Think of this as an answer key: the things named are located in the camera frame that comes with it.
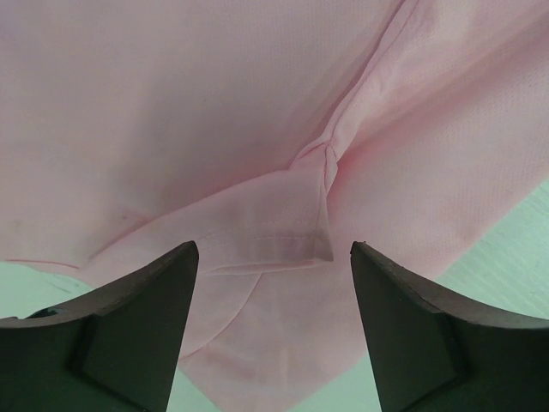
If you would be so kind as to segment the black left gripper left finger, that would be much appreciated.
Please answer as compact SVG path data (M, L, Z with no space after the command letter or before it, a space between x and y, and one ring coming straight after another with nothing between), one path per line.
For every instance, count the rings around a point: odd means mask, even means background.
M80 297L4 318L2 410L166 410L198 261L186 242Z

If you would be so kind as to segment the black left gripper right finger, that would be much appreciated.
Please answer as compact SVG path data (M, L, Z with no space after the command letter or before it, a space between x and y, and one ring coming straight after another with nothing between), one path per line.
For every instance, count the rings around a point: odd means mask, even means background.
M382 410L547 410L545 319L458 294L362 242L351 265Z

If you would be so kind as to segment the pink t shirt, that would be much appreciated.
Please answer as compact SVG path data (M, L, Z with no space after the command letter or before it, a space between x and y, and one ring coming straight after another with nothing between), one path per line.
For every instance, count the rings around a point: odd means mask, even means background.
M349 252L438 276L548 176L545 1L4 1L1 258L193 240L179 365L286 411L365 353Z

